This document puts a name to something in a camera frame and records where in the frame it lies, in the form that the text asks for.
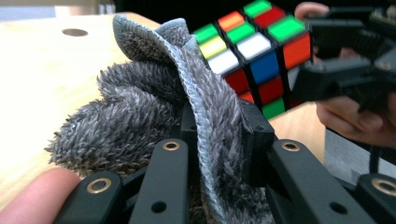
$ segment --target rubik's cube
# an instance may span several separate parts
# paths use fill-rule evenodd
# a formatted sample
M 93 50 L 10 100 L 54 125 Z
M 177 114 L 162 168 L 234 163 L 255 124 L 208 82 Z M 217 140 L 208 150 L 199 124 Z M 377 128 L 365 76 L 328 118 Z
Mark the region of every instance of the rubik's cube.
M 298 66 L 312 60 L 309 27 L 256 0 L 194 32 L 210 69 L 267 119 L 299 104 L 291 91 Z

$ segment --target human hand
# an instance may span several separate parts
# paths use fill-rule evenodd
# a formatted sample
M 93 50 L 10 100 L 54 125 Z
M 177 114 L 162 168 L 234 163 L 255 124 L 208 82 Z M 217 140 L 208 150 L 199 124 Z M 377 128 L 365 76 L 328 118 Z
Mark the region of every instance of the human hand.
M 64 168 L 48 170 L 0 211 L 0 223 L 53 223 L 79 181 L 79 177 L 70 170 Z
M 308 15 L 324 14 L 329 8 L 318 3 L 301 3 L 294 11 L 303 20 Z M 352 49 L 342 49 L 339 57 L 356 55 Z M 314 57 L 314 63 L 321 59 Z M 362 143 L 396 148 L 396 92 L 389 94 L 388 107 L 382 111 L 359 111 L 359 104 L 342 96 L 317 102 L 317 115 L 321 123 L 346 138 Z

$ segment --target wooden table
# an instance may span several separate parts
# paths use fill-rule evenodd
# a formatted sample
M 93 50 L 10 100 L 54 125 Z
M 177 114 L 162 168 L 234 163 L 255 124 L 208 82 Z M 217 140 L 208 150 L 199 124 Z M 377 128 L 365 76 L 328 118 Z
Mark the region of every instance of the wooden table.
M 137 14 L 130 19 L 158 24 Z M 118 48 L 112 16 L 80 16 L 0 23 L 0 210 L 33 178 L 54 167 L 44 150 L 67 115 L 100 98 L 101 69 L 128 59 Z M 88 35 L 65 35 L 76 28 Z M 315 105 L 271 120 L 279 138 L 306 144 L 323 160 L 324 127 Z

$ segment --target fuzzy gray fabric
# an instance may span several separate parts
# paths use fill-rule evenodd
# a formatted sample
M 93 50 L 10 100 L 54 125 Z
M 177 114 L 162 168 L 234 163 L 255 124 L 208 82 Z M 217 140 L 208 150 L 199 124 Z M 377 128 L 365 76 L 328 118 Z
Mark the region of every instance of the fuzzy gray fabric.
M 273 223 L 264 190 L 242 179 L 251 126 L 234 91 L 205 66 L 185 21 L 150 30 L 117 15 L 113 27 L 132 62 L 101 72 L 103 99 L 66 120 L 46 148 L 50 161 L 81 175 L 132 174 L 149 163 L 189 101 L 202 174 L 200 186 L 191 186 L 191 223 Z

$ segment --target green sticker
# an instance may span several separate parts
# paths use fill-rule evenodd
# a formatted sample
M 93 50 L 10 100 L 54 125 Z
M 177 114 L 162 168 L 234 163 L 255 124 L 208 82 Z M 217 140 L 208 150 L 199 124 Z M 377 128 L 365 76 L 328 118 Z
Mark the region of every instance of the green sticker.
M 293 16 L 275 22 L 268 27 L 268 33 L 278 42 L 284 42 L 305 30 L 305 24 Z
M 271 3 L 264 0 L 254 1 L 244 6 L 244 11 L 250 18 L 255 18 L 269 9 L 271 9 Z
M 266 119 L 271 119 L 276 115 L 282 114 L 283 112 L 285 112 L 285 105 L 283 104 L 282 98 L 274 100 L 268 105 L 262 107 L 262 113 Z
M 254 27 L 250 23 L 245 22 L 244 24 L 227 32 L 227 36 L 228 36 L 228 38 L 230 38 L 230 40 L 231 40 L 231 42 L 233 42 L 233 44 L 236 44 L 239 41 L 241 41 L 241 40 L 245 39 L 246 37 L 253 35 L 255 33 L 256 33 L 256 30 L 254 29 Z
M 218 34 L 218 30 L 213 24 L 208 24 L 194 32 L 198 43 L 204 43 L 206 40 Z

